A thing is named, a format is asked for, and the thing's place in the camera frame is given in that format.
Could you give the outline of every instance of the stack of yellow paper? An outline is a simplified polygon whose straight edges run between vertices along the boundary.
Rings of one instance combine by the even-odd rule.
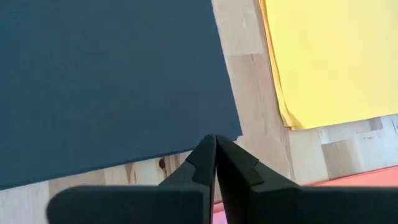
[[[260,6],[286,126],[398,113],[397,0],[260,0]]]

